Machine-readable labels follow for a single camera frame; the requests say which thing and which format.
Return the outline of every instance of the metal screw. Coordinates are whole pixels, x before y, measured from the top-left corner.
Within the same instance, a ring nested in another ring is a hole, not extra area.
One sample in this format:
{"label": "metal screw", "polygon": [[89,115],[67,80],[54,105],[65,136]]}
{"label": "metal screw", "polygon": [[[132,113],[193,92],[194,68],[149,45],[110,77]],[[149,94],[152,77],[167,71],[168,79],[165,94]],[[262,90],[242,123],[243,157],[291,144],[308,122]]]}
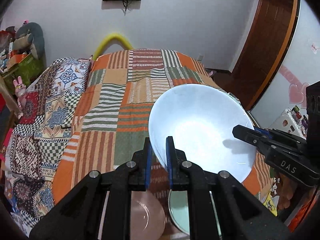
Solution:
{"label": "metal screw", "polygon": [[98,171],[90,171],[89,176],[91,178],[96,178],[99,176],[99,172]]}
{"label": "metal screw", "polygon": [[185,167],[185,168],[190,168],[191,165],[192,165],[192,163],[191,163],[191,162],[188,162],[188,161],[184,161],[184,162],[182,163],[182,166]]}
{"label": "metal screw", "polygon": [[219,175],[220,175],[220,177],[226,179],[226,178],[228,178],[230,176],[230,173],[227,172],[227,171],[220,171]]}
{"label": "metal screw", "polygon": [[136,166],[137,164],[134,161],[128,161],[127,162],[127,167],[129,168],[133,168],[134,166]]}

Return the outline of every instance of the red cloth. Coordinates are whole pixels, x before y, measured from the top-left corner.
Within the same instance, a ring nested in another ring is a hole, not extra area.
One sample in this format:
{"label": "red cloth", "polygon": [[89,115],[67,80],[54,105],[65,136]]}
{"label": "red cloth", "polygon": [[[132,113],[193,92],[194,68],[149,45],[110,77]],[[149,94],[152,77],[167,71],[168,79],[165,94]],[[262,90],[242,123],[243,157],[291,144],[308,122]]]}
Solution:
{"label": "red cloth", "polygon": [[30,92],[26,95],[26,106],[19,123],[32,124],[35,122],[39,103],[39,93]]}
{"label": "red cloth", "polygon": [[[310,212],[310,210],[313,208],[313,206],[315,205],[315,203],[317,202],[318,197],[315,197],[315,199],[313,200],[313,202],[311,203],[311,206],[308,210],[308,213]],[[291,220],[290,224],[288,225],[288,228],[291,232],[293,232],[296,227],[299,225],[300,220],[302,219],[303,215],[305,214],[305,212],[307,211],[307,208],[309,206],[310,202],[305,204],[300,210],[299,212],[296,214],[296,216]]]}
{"label": "red cloth", "polygon": [[4,108],[4,106],[5,106],[5,101],[2,94],[0,94],[0,113],[2,112],[2,109]]}

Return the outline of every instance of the white plate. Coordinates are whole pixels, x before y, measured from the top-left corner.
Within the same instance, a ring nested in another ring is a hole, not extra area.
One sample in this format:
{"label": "white plate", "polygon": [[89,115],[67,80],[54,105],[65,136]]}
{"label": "white plate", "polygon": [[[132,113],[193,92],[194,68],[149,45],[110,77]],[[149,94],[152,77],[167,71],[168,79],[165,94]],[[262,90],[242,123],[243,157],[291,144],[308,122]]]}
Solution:
{"label": "white plate", "polygon": [[[213,201],[212,193],[209,191],[211,200]],[[190,224],[189,224],[189,207],[188,207],[188,193],[186,191],[172,191],[169,192],[168,197],[169,214],[173,223],[179,230],[187,235],[190,235]],[[220,239],[222,238],[220,224],[216,215],[215,205],[212,205],[216,222],[217,229]]]}
{"label": "white plate", "polygon": [[230,96],[215,88],[185,84],[163,93],[149,117],[150,142],[161,165],[167,170],[165,142],[173,136],[176,149],[205,171],[229,171],[239,182],[249,175],[256,148],[233,137],[241,124],[253,129],[244,109]]}

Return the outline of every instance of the bed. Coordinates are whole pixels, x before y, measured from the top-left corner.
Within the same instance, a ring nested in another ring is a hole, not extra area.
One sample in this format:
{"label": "bed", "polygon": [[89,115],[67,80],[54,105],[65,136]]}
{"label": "bed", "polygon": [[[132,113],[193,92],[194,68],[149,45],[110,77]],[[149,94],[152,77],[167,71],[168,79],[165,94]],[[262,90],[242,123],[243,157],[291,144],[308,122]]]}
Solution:
{"label": "bed", "polygon": [[[92,59],[56,60],[28,88],[26,113],[6,152],[6,197],[29,234],[40,218],[91,170],[112,171],[131,160],[148,136],[154,102],[173,86],[220,89],[198,61],[171,50],[125,50]],[[263,157],[244,186],[262,202],[273,178]],[[162,239],[188,238],[168,214],[166,171],[154,159],[150,191],[167,224]]]}

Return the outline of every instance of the orange striped blanket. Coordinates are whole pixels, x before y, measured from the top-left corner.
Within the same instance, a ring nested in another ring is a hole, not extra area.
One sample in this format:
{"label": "orange striped blanket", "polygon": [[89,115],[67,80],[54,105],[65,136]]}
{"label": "orange striped blanket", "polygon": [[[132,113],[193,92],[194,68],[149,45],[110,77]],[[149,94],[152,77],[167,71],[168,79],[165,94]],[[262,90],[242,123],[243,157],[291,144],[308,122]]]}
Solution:
{"label": "orange striped blanket", "polygon": [[[127,50],[103,55],[93,65],[87,90],[82,94],[72,120],[72,138],[55,174],[55,203],[91,170],[108,172],[131,160],[148,136],[148,118],[154,102],[172,88],[185,83],[219,87],[198,61],[170,50]],[[159,164],[153,177],[166,177]],[[272,180],[269,167],[257,153],[245,187],[258,198],[265,197]],[[153,179],[151,191],[167,213],[166,180]],[[183,237],[168,219],[164,238]]]}

